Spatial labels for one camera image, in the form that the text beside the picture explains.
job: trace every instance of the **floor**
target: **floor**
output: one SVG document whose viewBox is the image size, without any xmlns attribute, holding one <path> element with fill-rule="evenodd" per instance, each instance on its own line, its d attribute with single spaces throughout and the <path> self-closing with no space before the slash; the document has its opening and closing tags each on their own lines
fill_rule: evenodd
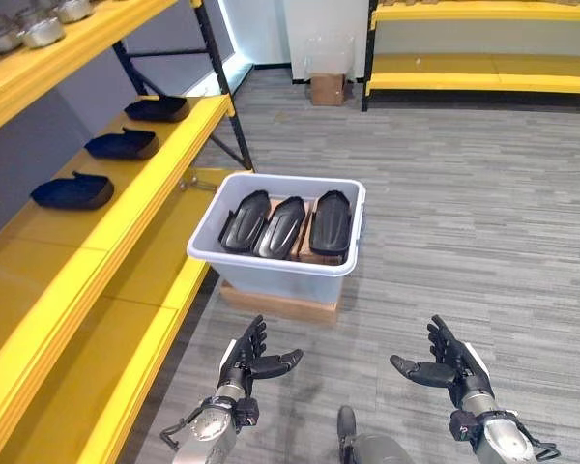
<svg viewBox="0 0 580 464">
<path fill-rule="evenodd" d="M 287 70 L 252 72 L 237 95 L 246 138 L 261 172 L 365 184 L 359 264 L 334 326 L 267 317 L 269 352 L 302 348 L 304 359 L 256 383 L 260 422 L 227 462 L 335 463 L 341 404 L 417 463 L 477 462 L 449 434 L 447 392 L 389 365 L 392 353 L 429 360 L 425 325 L 438 313 L 483 356 L 499 403 L 559 444 L 556 462 L 580 464 L 580 107 L 411 97 L 361 113 L 359 87 L 333 108 L 305 92 Z M 208 147 L 199 163 L 220 160 Z M 171 462 L 159 431 L 213 392 L 227 342 L 252 317 L 219 298 L 211 275 L 121 462 Z"/>
</svg>

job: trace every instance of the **yellow shelf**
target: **yellow shelf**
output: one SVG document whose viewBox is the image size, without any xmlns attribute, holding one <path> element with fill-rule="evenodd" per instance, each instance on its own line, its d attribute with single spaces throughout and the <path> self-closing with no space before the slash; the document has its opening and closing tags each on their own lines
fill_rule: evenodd
<svg viewBox="0 0 580 464">
<path fill-rule="evenodd" d="M 427 21 L 452 19 L 576 21 L 580 22 L 579 5 L 561 5 L 533 1 L 439 1 L 436 4 L 378 5 L 371 17 L 371 28 L 379 21 Z"/>
<path fill-rule="evenodd" d="M 22 48 L 0 60 L 0 127 L 69 74 L 177 0 L 105 0 L 95 13 L 66 25 L 67 36 L 47 48 Z"/>
<path fill-rule="evenodd" d="M 371 90 L 502 90 L 580 94 L 580 57 L 375 55 Z"/>
<path fill-rule="evenodd" d="M 188 175 L 220 184 L 230 172 Z M 208 269 L 185 249 L 213 196 L 172 191 L 47 376 L 0 463 L 116 459 Z"/>
<path fill-rule="evenodd" d="M 58 173 L 109 177 L 115 192 L 102 208 L 67 212 L 29 202 L 0 232 L 0 449 L 209 134 L 233 112 L 228 96 L 189 102 L 191 113 L 177 124 L 124 114 L 110 124 L 108 131 L 154 131 L 162 145 L 148 161 L 98 160 L 82 150 Z"/>
</svg>

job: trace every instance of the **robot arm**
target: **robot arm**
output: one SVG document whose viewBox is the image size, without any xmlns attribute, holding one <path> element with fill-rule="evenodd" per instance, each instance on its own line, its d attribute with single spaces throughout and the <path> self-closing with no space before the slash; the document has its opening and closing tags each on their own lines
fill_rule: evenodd
<svg viewBox="0 0 580 464">
<path fill-rule="evenodd" d="M 453 438 L 470 442 L 481 464 L 535 464 L 559 457 L 555 444 L 535 439 L 516 413 L 499 407 L 487 367 L 473 346 L 457 340 L 439 316 L 432 321 L 427 329 L 436 362 L 393 355 L 391 364 L 413 382 L 448 389 L 457 408 L 449 423 Z M 535 449 L 541 451 L 535 455 Z"/>
<path fill-rule="evenodd" d="M 219 369 L 215 394 L 206 398 L 187 418 L 162 430 L 162 440 L 177 451 L 174 464 L 221 464 L 245 426 L 258 422 L 258 403 L 251 397 L 253 381 L 272 379 L 292 370 L 303 357 L 295 350 L 281 356 L 262 356 L 266 324 L 256 317 L 244 335 L 232 340 Z M 182 445 L 172 435 L 186 429 Z"/>
</svg>

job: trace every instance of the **white plastic bin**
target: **white plastic bin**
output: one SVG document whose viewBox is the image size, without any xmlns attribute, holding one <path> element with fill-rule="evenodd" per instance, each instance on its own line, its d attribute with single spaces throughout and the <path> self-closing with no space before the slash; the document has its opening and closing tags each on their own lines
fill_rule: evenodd
<svg viewBox="0 0 580 464">
<path fill-rule="evenodd" d="M 223 250 L 218 236 L 228 212 L 236 211 L 241 200 L 264 189 L 272 199 L 299 195 L 315 200 L 329 190 L 339 190 L 350 201 L 352 233 L 348 258 L 339 266 L 309 264 L 231 254 Z M 246 293 L 298 298 L 320 303 L 336 302 L 344 276 L 357 265 L 363 221 L 365 187 L 357 181 L 317 177 L 232 174 L 225 178 L 213 202 L 191 236 L 187 253 L 208 261 L 230 285 Z"/>
</svg>

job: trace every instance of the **wooden board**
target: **wooden board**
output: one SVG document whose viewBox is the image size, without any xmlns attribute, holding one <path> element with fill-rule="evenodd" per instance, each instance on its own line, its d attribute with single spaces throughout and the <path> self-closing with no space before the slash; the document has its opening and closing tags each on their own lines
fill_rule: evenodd
<svg viewBox="0 0 580 464">
<path fill-rule="evenodd" d="M 221 284 L 221 296 L 232 305 L 263 314 L 275 314 L 288 319 L 334 324 L 339 302 L 322 304 L 307 300 L 275 297 L 257 293 L 243 293 L 227 282 Z"/>
</svg>

